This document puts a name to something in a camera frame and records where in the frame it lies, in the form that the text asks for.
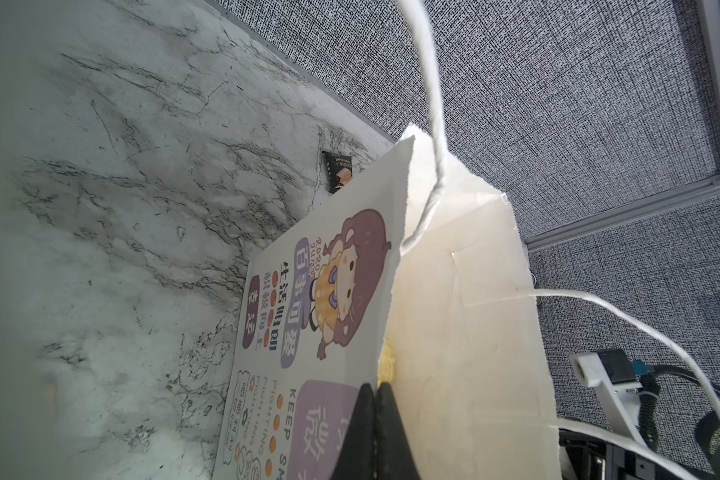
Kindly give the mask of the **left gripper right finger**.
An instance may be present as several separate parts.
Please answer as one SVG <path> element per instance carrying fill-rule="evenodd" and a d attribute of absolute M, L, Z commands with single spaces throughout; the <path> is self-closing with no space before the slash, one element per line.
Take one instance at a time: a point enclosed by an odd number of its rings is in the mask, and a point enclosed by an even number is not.
<path fill-rule="evenodd" d="M 378 387 L 375 397 L 374 435 L 377 479 L 420 479 L 392 386 L 387 382 Z"/>

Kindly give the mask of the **pale braided bread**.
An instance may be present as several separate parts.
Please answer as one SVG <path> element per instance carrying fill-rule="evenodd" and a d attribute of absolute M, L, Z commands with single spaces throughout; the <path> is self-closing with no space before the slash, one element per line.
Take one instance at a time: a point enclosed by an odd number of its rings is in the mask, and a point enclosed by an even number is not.
<path fill-rule="evenodd" d="M 392 383 L 395 377 L 396 356 L 393 346 L 387 337 L 384 338 L 383 347 L 379 357 L 378 365 L 378 382 L 381 386 L 383 383 Z"/>

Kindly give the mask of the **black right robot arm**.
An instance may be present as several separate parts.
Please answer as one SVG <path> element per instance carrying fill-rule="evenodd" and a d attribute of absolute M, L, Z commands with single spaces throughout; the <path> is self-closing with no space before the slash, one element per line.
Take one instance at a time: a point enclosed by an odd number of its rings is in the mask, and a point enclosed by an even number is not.
<path fill-rule="evenodd" d="M 720 479 L 720 421 L 702 409 L 701 387 L 687 369 L 642 366 L 640 387 L 627 394 L 638 400 L 637 430 L 649 449 L 676 462 L 697 479 Z M 674 479 L 655 462 L 590 435 L 560 434 L 564 479 Z"/>

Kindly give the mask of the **white patterned paper bag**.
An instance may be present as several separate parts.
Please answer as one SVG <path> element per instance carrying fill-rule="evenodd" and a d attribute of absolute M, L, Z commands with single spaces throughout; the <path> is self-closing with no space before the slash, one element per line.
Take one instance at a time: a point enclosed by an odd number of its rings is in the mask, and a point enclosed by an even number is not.
<path fill-rule="evenodd" d="M 420 479 L 558 479 L 560 434 L 691 474 L 641 443 L 557 415 L 512 207 L 450 154 L 430 20 L 411 31 L 430 128 L 392 149 L 249 267 L 213 475 L 331 479 L 384 338 Z"/>

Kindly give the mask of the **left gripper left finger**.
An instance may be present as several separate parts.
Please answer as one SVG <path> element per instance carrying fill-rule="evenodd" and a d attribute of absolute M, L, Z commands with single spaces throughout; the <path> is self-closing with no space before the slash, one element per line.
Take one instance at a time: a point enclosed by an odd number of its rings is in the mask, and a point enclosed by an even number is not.
<path fill-rule="evenodd" d="M 360 387 L 332 480 L 375 478 L 375 396 L 369 384 Z"/>

